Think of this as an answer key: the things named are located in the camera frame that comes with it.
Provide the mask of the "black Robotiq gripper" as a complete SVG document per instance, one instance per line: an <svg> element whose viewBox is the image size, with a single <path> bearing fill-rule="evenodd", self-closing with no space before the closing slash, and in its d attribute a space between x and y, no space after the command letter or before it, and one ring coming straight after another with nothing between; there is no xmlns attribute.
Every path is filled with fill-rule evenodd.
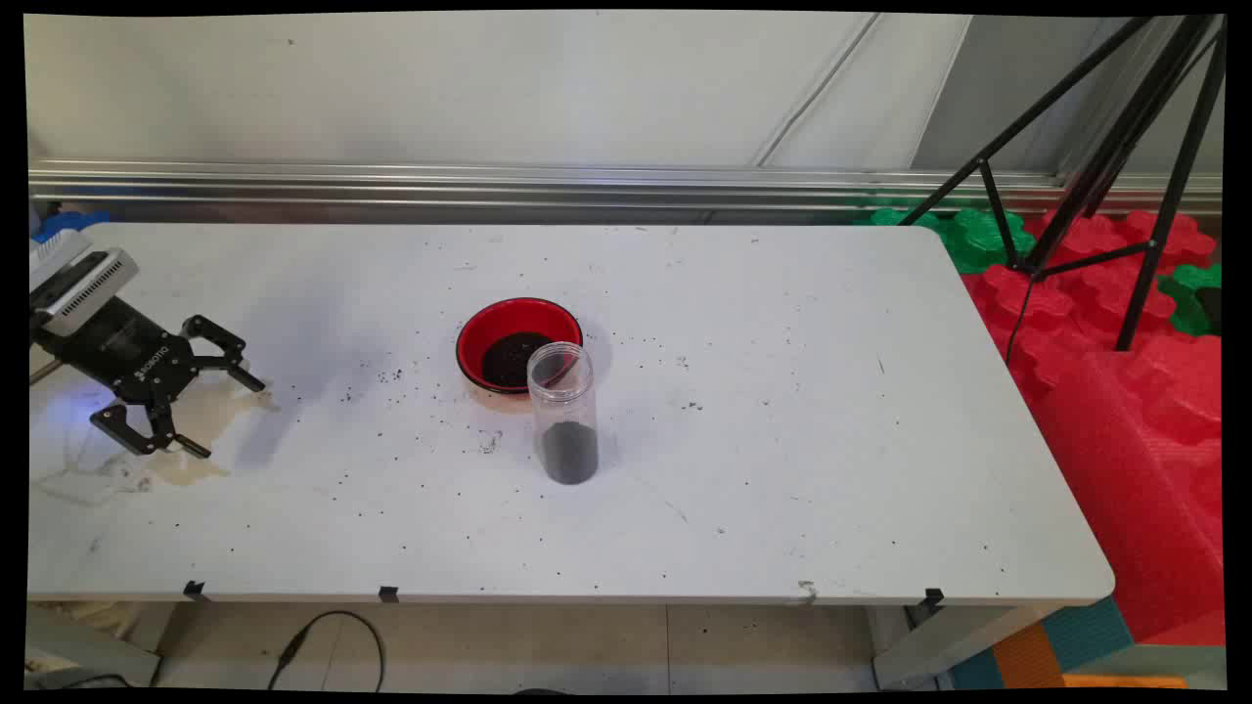
<svg viewBox="0 0 1252 704"><path fill-rule="evenodd" d="M172 334L124 299L111 297L75 332L36 329L34 342L111 390L111 405L89 420L116 445L138 456L177 445L194 458L210 458L209 448L177 431L173 401L204 371L220 371L250 392L263 392L267 383L245 370L245 339L212 319L192 316L182 334ZM207 339L220 353L193 353L188 339ZM143 410L151 432L144 435L129 423L131 407Z"/></svg>

